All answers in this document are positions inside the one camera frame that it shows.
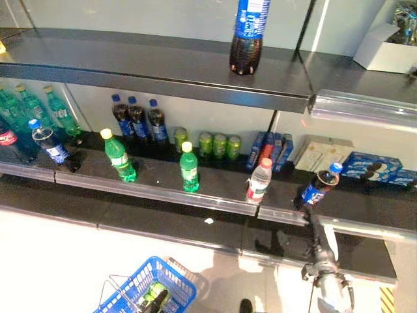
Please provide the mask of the dark right robot hand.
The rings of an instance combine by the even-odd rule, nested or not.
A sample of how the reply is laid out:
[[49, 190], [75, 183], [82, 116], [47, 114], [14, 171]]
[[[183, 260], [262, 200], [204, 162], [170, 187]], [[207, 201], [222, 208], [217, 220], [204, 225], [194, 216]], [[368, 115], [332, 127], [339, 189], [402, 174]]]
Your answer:
[[312, 231], [312, 251], [316, 262], [329, 261], [337, 263], [339, 258], [338, 243], [332, 226], [322, 225], [320, 218], [311, 207], [306, 207], [304, 218]]

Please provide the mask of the dark left robot hand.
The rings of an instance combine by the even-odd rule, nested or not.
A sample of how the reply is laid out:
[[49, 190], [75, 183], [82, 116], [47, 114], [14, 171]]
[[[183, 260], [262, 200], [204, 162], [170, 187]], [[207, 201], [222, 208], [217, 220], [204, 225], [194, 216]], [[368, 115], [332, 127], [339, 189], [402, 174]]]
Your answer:
[[149, 301], [142, 309], [142, 313], [157, 313], [160, 311], [162, 303], [165, 301], [169, 292], [167, 290], [161, 291], [158, 296], [154, 299]]

